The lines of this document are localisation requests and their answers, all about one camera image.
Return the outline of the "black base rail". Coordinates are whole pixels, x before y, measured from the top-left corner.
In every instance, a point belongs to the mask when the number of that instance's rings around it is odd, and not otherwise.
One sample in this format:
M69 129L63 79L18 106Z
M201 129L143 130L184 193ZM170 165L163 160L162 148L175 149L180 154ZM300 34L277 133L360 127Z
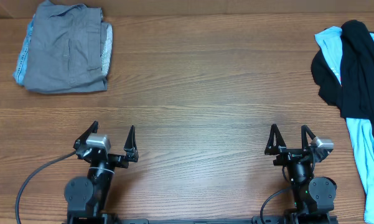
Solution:
M282 216L264 216L264 223L266 224L282 224L287 223L284 221ZM263 223L259 216L253 216L252 218L224 218L224 219L190 219L190 220L148 220L146 218L141 219L119 219L115 221L108 221L104 218L80 218L65 223L119 223L119 224L260 224ZM331 224L338 224L336 216L330 217Z

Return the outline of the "light blue garment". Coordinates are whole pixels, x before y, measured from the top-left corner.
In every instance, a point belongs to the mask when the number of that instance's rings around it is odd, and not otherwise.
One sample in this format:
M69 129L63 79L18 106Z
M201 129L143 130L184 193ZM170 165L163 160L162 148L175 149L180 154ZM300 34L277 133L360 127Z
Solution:
M341 87L340 66L342 61L342 29L336 26L315 35L320 47L319 56L324 58L325 71L330 72L330 80L317 80L318 85L335 83ZM357 170L366 193L364 221L374 223L374 138L372 125L368 119L346 118Z

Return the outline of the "grey shorts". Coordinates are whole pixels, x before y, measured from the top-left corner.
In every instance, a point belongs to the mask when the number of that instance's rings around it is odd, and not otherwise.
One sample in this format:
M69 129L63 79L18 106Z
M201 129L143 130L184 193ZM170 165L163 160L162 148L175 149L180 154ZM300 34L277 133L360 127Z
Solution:
M33 19L22 85L43 94L105 91L112 40L101 8L44 1Z

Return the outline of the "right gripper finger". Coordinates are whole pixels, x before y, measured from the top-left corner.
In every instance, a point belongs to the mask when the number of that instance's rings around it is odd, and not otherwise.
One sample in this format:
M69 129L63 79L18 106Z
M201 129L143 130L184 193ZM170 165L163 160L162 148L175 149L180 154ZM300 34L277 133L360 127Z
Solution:
M307 125L301 126L301 146L303 149L309 146L307 137L310 137L312 140L316 137L316 135L310 130Z
M278 155L286 152L287 146L276 124L271 125L265 155Z

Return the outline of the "folded blue denim jeans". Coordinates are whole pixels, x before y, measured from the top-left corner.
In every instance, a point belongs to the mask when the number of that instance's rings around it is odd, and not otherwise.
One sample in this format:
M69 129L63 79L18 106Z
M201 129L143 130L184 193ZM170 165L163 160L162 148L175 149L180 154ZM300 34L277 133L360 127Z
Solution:
M17 58L16 69L12 74L12 77L15 79L16 83L20 86L24 85L24 77L27 70L27 59L28 59L28 52L29 52L29 44L32 37L32 31L34 27L34 17L27 25L26 36L22 43L21 51Z

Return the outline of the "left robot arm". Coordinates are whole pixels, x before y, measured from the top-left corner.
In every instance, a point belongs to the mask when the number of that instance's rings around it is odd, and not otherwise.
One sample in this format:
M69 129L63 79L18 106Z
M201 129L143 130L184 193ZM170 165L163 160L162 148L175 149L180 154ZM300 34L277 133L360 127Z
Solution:
M129 130L124 145L125 154L110 152L108 135L98 134L98 122L75 140L73 148L81 160L90 164L87 176L71 179L64 189L67 205L67 223L120 223L115 213L103 210L116 168L127 169L130 162L139 159L135 127Z

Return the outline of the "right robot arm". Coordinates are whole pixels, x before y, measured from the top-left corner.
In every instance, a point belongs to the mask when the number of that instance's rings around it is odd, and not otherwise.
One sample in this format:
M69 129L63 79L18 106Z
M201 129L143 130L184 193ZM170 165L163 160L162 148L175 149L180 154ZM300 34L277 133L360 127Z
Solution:
M289 187L270 195L262 204L259 218L266 223L264 208L271 199L291 191L294 208L286 209L278 223L337 223L337 217L329 212L334 209L337 184L329 177L316 177L316 164L322 162L334 149L329 138L316 136L308 126L301 126L301 147L288 148L276 124L271 125L269 139L264 150L268 156L275 156L274 166L281 166L283 177Z

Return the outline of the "black garment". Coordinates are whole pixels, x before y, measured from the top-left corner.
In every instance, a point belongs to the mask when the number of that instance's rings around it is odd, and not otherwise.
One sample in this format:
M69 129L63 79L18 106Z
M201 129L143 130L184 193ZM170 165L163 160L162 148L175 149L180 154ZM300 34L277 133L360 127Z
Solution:
M322 83L319 96L328 105L336 106L344 120L368 119L374 138L374 33L357 20L347 21L339 28L342 29L342 86ZM325 71L324 58L319 52L312 61L311 72L315 83L330 80L330 72Z

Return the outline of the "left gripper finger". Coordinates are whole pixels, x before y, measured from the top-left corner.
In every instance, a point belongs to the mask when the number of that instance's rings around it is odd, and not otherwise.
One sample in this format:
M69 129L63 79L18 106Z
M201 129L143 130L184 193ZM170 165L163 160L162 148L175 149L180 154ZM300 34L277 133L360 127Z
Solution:
M81 145L86 144L86 140L91 134L96 134L98 130L98 121L94 121L91 126L77 138L74 142L73 148L77 150Z
M138 149L136 145L135 127L132 125L127 140L124 145L124 151L126 152L126 158L129 162L137 162L139 159Z

